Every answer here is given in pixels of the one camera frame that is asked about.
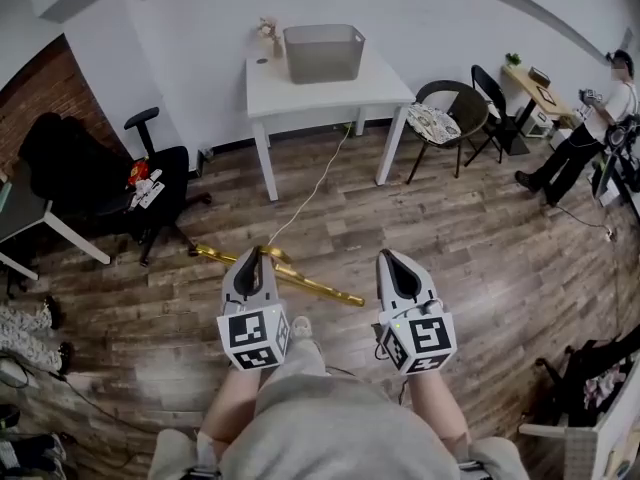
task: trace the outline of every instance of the black cap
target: black cap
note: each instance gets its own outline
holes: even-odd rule
[[[627,66],[627,71],[629,72],[629,76],[633,78],[633,75],[635,74],[635,69],[633,67],[633,59],[627,52],[625,52],[624,50],[616,50],[616,53],[613,54],[613,58],[612,58],[612,61],[614,60],[623,61]]]

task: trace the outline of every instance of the black pants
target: black pants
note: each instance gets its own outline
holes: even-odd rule
[[[55,446],[55,441],[50,435],[12,441],[11,446],[20,463],[20,469],[39,469],[47,472],[56,470],[55,462],[43,456],[46,450],[52,450]]]
[[[557,203],[573,187],[589,160],[603,149],[602,144],[591,136],[583,124],[576,128],[571,136],[558,146],[549,160],[530,176],[531,183],[536,188],[546,187],[549,201]],[[556,181],[548,186],[562,166],[564,168]]]

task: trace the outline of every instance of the patterned cushion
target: patterned cushion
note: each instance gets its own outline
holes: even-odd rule
[[[461,135],[460,127],[453,118],[442,110],[422,103],[414,103],[409,107],[407,122],[418,135],[438,146],[457,139]]]

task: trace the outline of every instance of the black chair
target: black chair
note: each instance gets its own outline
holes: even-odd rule
[[[422,89],[420,89],[420,91],[418,92],[418,96],[416,97],[416,103],[424,103],[427,97],[438,92],[458,93],[455,100],[451,104],[451,107],[449,107],[447,114],[458,124],[461,135],[453,140],[445,142],[444,144],[436,144],[429,141],[427,137],[424,137],[413,127],[409,126],[414,134],[423,141],[423,144],[422,149],[418,154],[416,163],[411,170],[411,175],[407,180],[407,185],[411,183],[411,180],[413,180],[413,177],[418,170],[418,166],[420,165],[422,157],[424,156],[424,153],[427,150],[428,146],[442,149],[453,149],[456,146],[458,147],[458,160],[456,163],[455,173],[455,177],[457,178],[460,174],[460,155],[462,153],[462,142],[466,138],[476,133],[480,128],[482,128],[482,126],[487,121],[489,110],[487,108],[487,103],[484,101],[484,98],[478,91],[474,90],[472,87],[469,87],[466,84],[463,84],[462,82],[455,82],[453,80],[438,80],[436,82],[430,82]]]
[[[489,114],[487,123],[482,128],[488,135],[488,138],[477,149],[475,145],[469,141],[473,149],[475,149],[475,152],[471,158],[467,160],[464,166],[468,167],[490,142],[498,150],[498,153],[500,153],[498,163],[501,164],[502,152],[505,147],[508,149],[511,148],[511,142],[513,142],[513,139],[518,135],[518,128],[513,122],[513,119],[507,115],[507,100],[505,99],[504,93],[502,92],[500,85],[498,85],[498,82],[491,78],[489,74],[478,65],[471,67],[471,81],[474,89],[477,84],[478,87],[484,91],[487,97],[493,101],[494,106],[500,114],[500,119],[498,120],[493,115]]]
[[[156,152],[146,122],[155,118],[158,108],[141,112],[125,124],[136,127],[147,150],[149,169],[161,169],[164,189],[148,208],[140,205],[129,211],[134,190],[128,186],[133,165],[98,143],[73,117],[43,114],[31,127],[19,155],[31,167],[31,189],[53,201],[57,215],[97,218],[108,232],[128,232],[143,245],[140,264],[148,266],[149,252],[160,230],[170,228],[187,245],[195,244],[178,228],[176,220],[189,206],[211,203],[211,195],[187,198],[189,155],[184,146]]]

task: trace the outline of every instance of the brick wall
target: brick wall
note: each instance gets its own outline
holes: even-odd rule
[[[100,143],[128,156],[87,85],[64,35],[0,89],[0,169],[10,172],[22,141],[44,112],[75,116]]]

